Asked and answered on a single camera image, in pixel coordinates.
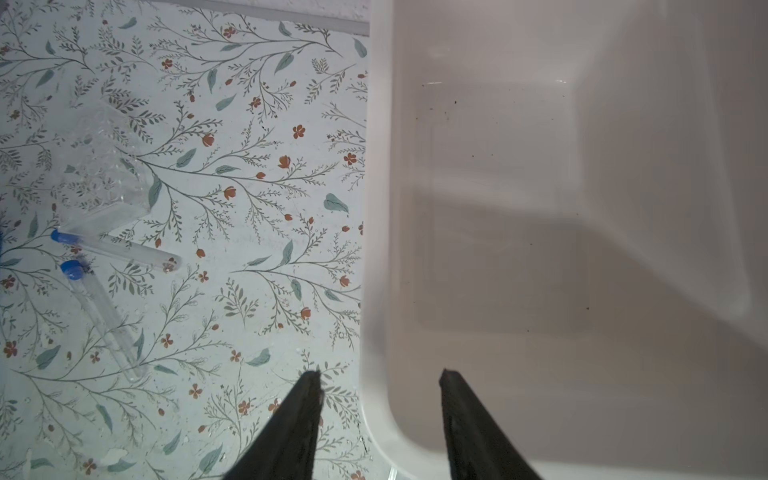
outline blue screw cap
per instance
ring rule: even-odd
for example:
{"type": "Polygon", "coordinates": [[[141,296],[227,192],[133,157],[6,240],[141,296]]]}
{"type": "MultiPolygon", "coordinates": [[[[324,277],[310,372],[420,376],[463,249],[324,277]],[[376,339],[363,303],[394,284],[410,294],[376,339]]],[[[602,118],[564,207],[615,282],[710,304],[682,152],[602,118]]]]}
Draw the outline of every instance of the blue screw cap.
{"type": "Polygon", "coordinates": [[[77,260],[67,260],[62,263],[61,271],[70,280],[80,280],[85,275],[83,266],[77,260]]]}
{"type": "Polygon", "coordinates": [[[61,233],[58,228],[55,228],[51,232],[51,240],[59,243],[66,243],[67,245],[77,245],[80,243],[80,237],[71,233],[61,233]]]}

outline test tube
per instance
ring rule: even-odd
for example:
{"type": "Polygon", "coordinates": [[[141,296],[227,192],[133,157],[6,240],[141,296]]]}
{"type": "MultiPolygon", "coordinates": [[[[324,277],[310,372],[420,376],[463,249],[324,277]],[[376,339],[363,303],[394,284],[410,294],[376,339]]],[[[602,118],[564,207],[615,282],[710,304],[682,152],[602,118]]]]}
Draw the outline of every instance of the test tube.
{"type": "Polygon", "coordinates": [[[119,258],[133,263],[142,263],[163,273],[174,272],[183,263],[178,255],[145,247],[129,240],[119,240],[109,235],[105,235],[104,239],[100,240],[98,237],[75,235],[74,233],[53,230],[51,232],[51,240],[72,245],[89,252],[100,253],[108,257],[119,258]]]}
{"type": "Polygon", "coordinates": [[[93,271],[79,260],[62,263],[61,271],[69,279],[74,296],[91,317],[125,378],[131,383],[141,380],[147,374],[147,367],[142,366],[141,359],[134,355],[134,339],[131,332],[121,327],[120,315],[93,271]]]}

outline white plastic bin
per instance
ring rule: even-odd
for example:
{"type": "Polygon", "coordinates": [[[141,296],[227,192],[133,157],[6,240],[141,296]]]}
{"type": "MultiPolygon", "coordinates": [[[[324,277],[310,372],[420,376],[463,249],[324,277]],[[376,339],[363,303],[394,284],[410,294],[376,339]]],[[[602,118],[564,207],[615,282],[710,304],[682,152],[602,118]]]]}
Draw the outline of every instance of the white plastic bin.
{"type": "Polygon", "coordinates": [[[768,478],[768,2],[375,0],[361,399],[449,478],[462,373],[544,478],[768,478]]]}

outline table surface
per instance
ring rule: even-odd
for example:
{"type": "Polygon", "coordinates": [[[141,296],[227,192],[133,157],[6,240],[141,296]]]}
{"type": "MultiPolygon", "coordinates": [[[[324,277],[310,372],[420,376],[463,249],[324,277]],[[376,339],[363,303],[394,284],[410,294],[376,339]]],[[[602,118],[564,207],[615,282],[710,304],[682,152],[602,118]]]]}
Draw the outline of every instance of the table surface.
{"type": "Polygon", "coordinates": [[[10,4],[0,475],[216,478],[320,369],[314,476],[386,476],[356,395],[367,44],[161,3],[10,4]],[[164,276],[87,254],[147,366],[133,384],[58,269],[76,249],[49,239],[55,132],[96,101],[130,118],[154,175],[150,215],[112,234],[185,262],[164,276]]]}

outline clear plastic container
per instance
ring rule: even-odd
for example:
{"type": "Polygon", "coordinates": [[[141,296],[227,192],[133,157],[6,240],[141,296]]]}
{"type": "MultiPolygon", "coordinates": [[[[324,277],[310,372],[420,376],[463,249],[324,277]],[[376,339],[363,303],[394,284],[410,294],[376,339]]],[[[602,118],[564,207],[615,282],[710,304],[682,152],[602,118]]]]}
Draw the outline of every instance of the clear plastic container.
{"type": "Polygon", "coordinates": [[[61,264],[61,271],[69,279],[74,296],[83,310],[91,317],[104,345],[129,382],[138,382],[147,374],[147,367],[134,353],[135,341],[122,326],[120,314],[109,300],[109,295],[93,271],[81,260],[69,260],[61,264]]]}
{"type": "Polygon", "coordinates": [[[55,152],[62,231],[98,235],[149,213],[153,175],[135,158],[127,117],[99,101],[53,130],[63,140],[55,152]]]}

